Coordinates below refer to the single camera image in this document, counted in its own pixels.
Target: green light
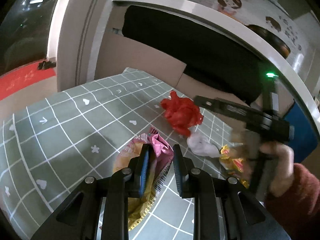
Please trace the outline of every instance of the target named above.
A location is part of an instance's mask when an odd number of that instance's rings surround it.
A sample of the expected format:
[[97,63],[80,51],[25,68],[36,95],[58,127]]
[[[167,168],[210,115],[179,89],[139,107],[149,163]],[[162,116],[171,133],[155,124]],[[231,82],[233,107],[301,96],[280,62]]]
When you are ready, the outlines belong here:
[[271,73],[271,72],[267,73],[266,75],[267,75],[267,77],[271,77],[271,78],[277,77],[276,74]]

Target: silver bolt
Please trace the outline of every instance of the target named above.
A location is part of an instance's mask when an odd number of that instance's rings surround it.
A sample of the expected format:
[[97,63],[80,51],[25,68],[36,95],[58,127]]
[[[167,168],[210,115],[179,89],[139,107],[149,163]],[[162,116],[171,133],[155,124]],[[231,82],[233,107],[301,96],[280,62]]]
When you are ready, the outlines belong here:
[[198,168],[192,168],[191,169],[191,173],[195,174],[195,175],[198,175],[198,174],[200,174],[200,170]]
[[228,178],[228,182],[230,184],[237,184],[238,180],[235,177],[230,177]]
[[86,177],[85,180],[84,180],[87,184],[90,184],[92,182],[94,182],[94,177]]
[[128,175],[131,173],[131,169],[130,168],[123,168],[122,173]]

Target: red plastic bag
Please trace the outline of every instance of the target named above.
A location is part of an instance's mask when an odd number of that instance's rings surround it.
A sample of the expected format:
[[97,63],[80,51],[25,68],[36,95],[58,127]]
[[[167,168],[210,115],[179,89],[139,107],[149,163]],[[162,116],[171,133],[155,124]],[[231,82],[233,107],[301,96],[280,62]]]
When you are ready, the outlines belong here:
[[161,106],[165,109],[164,117],[179,134],[190,136],[188,128],[202,124],[203,115],[200,108],[190,98],[180,98],[175,91],[170,92],[171,99],[163,99]]

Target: sweater sleeve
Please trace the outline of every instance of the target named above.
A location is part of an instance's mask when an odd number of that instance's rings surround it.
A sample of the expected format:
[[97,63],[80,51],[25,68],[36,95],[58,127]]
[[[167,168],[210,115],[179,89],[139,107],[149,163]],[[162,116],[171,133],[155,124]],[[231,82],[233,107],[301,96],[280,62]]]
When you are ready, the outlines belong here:
[[317,216],[319,193],[319,180],[302,164],[295,163],[292,186],[280,197],[269,194],[265,206],[290,237],[296,239]]

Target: hand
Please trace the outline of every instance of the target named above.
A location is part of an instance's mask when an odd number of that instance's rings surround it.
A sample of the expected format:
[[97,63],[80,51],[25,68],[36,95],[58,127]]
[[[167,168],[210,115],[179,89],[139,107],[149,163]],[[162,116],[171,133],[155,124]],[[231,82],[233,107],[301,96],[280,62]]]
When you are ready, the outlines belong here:
[[[241,142],[241,137],[239,134],[232,134],[233,141]],[[279,158],[275,177],[269,186],[269,190],[275,197],[280,197],[293,184],[293,150],[289,146],[279,142],[267,142],[260,146],[260,151],[265,154],[276,155]],[[229,155],[231,158],[246,157],[246,152],[246,146],[241,145],[231,148]],[[251,174],[252,169],[247,162],[244,162],[243,178],[250,180]]]

